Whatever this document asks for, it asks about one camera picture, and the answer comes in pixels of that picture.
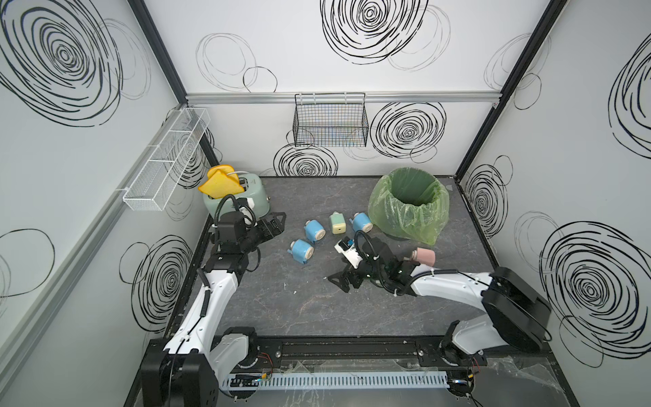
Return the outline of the pink pencil sharpener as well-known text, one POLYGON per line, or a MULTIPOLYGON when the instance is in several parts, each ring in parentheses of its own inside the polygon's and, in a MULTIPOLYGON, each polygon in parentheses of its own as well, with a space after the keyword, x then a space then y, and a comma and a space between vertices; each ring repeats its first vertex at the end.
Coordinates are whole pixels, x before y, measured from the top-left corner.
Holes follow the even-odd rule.
POLYGON ((436 254, 431 249, 417 248, 414 249, 411 254, 404 257, 403 260, 419 265, 433 267, 436 263, 436 254))

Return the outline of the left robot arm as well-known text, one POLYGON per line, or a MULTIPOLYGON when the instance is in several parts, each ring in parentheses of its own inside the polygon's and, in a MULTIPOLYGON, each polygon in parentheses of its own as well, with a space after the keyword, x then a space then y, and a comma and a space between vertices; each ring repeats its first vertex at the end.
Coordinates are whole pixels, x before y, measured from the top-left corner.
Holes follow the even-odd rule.
POLYGON ((195 298, 175 335, 151 345, 140 366, 146 406, 215 406, 232 370, 254 360, 252 330, 237 330, 214 341, 230 299, 249 266, 249 254, 284 232, 287 215, 271 212, 247 224, 241 212, 217 220, 215 244, 198 269, 203 292, 195 298))

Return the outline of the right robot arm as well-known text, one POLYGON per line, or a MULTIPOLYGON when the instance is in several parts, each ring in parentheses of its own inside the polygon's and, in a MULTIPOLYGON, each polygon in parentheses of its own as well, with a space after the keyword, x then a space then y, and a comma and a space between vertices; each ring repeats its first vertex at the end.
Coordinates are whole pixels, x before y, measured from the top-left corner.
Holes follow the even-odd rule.
POLYGON ((509 268, 481 273, 439 269, 430 250, 416 249, 399 259, 381 241, 358 247, 345 238, 335 250, 345 267, 327 279, 345 293, 370 281, 394 297, 444 298, 481 310, 474 319, 452 322, 441 339, 437 352, 451 366, 503 346, 538 353, 552 339, 549 302, 509 268))

